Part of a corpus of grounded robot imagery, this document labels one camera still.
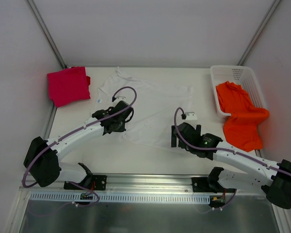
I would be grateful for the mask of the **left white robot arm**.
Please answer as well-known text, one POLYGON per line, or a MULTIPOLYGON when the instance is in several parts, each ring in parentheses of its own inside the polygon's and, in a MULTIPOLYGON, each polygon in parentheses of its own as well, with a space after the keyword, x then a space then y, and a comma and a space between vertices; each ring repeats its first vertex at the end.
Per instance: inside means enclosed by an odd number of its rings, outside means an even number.
POLYGON ((106 110, 94 112, 82 125, 74 128, 62 136, 44 140, 36 137, 32 140, 26 157, 26 168, 22 184, 26 188, 27 175, 31 175, 35 182, 33 185, 47 187, 56 181, 64 182, 64 188, 94 189, 97 180, 91 170, 82 162, 76 164, 64 163, 62 160, 83 143, 100 138, 113 132, 122 133, 125 124, 134 115, 134 109, 124 101, 106 110))

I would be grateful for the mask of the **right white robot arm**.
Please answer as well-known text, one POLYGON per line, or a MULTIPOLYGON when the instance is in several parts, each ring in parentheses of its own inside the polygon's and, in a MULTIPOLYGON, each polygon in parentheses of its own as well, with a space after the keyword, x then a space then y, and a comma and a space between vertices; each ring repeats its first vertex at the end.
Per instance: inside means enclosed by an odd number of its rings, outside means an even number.
POLYGON ((270 203, 280 208, 291 208, 290 161, 283 159, 276 162, 252 156, 218 136, 201 134, 201 125, 193 127, 186 122, 171 127, 171 146, 240 170, 233 172, 223 167, 214 167, 207 177, 207 185, 212 192, 222 189, 242 190, 265 196, 270 203))

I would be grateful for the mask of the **white t-shirt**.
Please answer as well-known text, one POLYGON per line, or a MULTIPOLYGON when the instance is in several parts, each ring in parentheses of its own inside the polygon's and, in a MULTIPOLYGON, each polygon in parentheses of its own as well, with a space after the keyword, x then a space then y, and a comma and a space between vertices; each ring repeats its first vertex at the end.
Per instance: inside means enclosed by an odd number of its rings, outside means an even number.
POLYGON ((117 68, 115 74, 97 89, 94 110, 114 106, 113 95, 123 97, 126 103, 134 101, 134 116, 126 123, 126 131, 117 134, 117 138, 170 150, 175 110, 178 107, 190 109, 193 90, 191 86, 138 79, 117 68))

